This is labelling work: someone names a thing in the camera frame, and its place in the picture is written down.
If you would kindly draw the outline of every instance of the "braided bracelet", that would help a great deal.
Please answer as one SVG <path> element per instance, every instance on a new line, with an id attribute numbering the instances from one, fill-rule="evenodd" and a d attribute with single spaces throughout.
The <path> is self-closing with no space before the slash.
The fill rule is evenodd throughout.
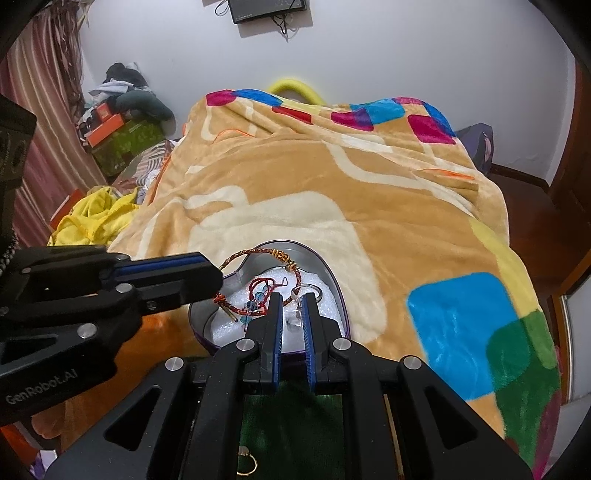
<path id="1" fill-rule="evenodd" d="M 238 257 L 242 257 L 243 255 L 249 254 L 269 254 L 275 257 L 277 260 L 285 264 L 285 269 L 288 272 L 293 272 L 295 274 L 295 288 L 301 286 L 301 272 L 297 268 L 296 262 L 294 262 L 288 254 L 282 252 L 281 250 L 277 250 L 275 248 L 250 248 L 248 250 L 240 250 L 236 252 L 231 257 L 227 258 L 226 261 L 220 266 L 220 270 L 223 270 L 228 266 L 228 264 L 232 261 L 237 259 Z M 230 312 L 234 312 L 237 315 L 241 316 L 252 316 L 252 317 L 261 317 L 266 313 L 266 308 L 260 308 L 259 310 L 255 310 L 253 312 L 246 310 L 246 309 L 239 309 L 234 305 L 231 305 L 227 300 L 226 296 L 220 292 L 213 298 L 213 301 L 217 303 L 223 310 L 226 312 L 230 317 L 234 318 L 234 321 L 237 322 L 238 319 L 230 314 Z M 286 300 L 283 301 L 283 306 L 289 305 L 293 299 L 291 297 L 287 297 Z"/>

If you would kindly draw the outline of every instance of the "ring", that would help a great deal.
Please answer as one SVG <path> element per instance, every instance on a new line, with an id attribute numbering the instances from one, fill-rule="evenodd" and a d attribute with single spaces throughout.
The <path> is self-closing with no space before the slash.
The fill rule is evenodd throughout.
<path id="1" fill-rule="evenodd" d="M 300 284 L 299 287 L 293 287 L 291 289 L 291 298 L 294 301 L 297 301 L 297 299 L 298 299 L 298 295 L 296 293 L 296 290 L 299 291 L 300 288 L 302 288 L 302 287 L 308 287 L 308 288 L 311 288 L 312 290 L 316 290 L 318 292 L 318 296 L 316 297 L 316 304 L 320 303 L 320 301 L 322 300 L 322 289 L 320 287 L 317 287 L 316 285 L 312 285 L 311 283 L 302 283 L 302 284 Z"/>
<path id="2" fill-rule="evenodd" d="M 244 445 L 240 445 L 238 447 L 238 455 L 239 456 L 243 456 L 243 457 L 250 457 L 252 458 L 252 461 L 255 464 L 255 467 L 248 473 L 242 473 L 239 471 L 236 471 L 236 474 L 239 476 L 248 476 L 248 475 L 252 475 L 254 472 L 256 472 L 256 469 L 258 468 L 258 462 L 256 461 L 256 459 L 252 456 L 251 451 L 248 449 L 248 447 L 245 447 Z"/>

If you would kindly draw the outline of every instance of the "silver ring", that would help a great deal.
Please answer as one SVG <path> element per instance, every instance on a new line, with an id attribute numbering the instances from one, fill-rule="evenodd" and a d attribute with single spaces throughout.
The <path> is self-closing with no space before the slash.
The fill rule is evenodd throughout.
<path id="1" fill-rule="evenodd" d="M 295 293 L 295 290 L 299 290 L 302 287 L 308 287 L 312 290 L 316 290 L 318 292 L 318 296 L 316 297 L 316 304 L 320 303 L 320 301 L 322 300 L 322 289 L 320 287 L 317 287 L 316 285 L 312 285 L 311 283 L 301 283 L 299 287 L 293 287 L 291 289 L 291 298 L 293 299 L 293 301 L 297 302 L 299 299 L 299 296 L 297 293 Z"/>

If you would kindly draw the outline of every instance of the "blanket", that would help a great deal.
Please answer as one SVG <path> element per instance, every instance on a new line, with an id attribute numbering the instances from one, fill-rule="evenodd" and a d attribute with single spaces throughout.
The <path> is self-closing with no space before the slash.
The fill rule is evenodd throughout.
<path id="1" fill-rule="evenodd" d="M 560 406 L 553 342 L 500 190 L 435 107 L 211 93 L 151 193 L 111 251 L 219 265 L 265 241 L 308 245 L 339 282 L 355 341 L 425 359 L 541 477 Z M 65 445 L 173 355 L 205 355 L 186 308 L 145 317 L 116 377 L 66 403 Z"/>

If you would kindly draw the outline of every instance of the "gold ring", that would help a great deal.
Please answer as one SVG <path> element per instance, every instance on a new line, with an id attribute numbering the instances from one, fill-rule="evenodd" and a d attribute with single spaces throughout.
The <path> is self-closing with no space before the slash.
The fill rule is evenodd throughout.
<path id="1" fill-rule="evenodd" d="M 258 462 L 256 461 L 256 458 L 254 458 L 251 454 L 251 451 L 248 449 L 248 447 L 245 447 L 244 445 L 240 445 L 238 447 L 238 455 L 239 456 L 243 456 L 243 457 L 250 457 L 252 458 L 252 461 L 255 464 L 255 467 L 248 473 L 242 473 L 239 471 L 236 471 L 236 474 L 239 476 L 248 476 L 248 475 L 252 475 L 254 472 L 256 472 L 256 469 L 258 468 Z"/>

